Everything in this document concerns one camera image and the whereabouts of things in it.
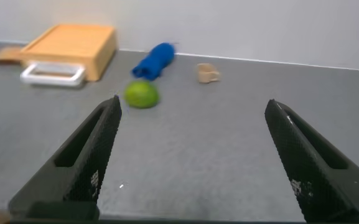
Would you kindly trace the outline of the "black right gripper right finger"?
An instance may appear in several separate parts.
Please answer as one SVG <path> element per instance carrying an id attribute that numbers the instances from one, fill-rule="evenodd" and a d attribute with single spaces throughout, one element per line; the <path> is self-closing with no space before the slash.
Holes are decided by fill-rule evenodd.
<path id="1" fill-rule="evenodd" d="M 264 117 L 307 222 L 359 222 L 359 167 L 287 105 Z"/>

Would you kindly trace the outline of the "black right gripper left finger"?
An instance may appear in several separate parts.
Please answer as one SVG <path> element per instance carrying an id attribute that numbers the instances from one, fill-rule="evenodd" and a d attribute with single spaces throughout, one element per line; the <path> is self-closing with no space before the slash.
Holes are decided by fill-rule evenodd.
<path id="1" fill-rule="evenodd" d="M 102 101 L 8 204 L 15 219 L 96 220 L 118 131 L 118 96 Z"/>

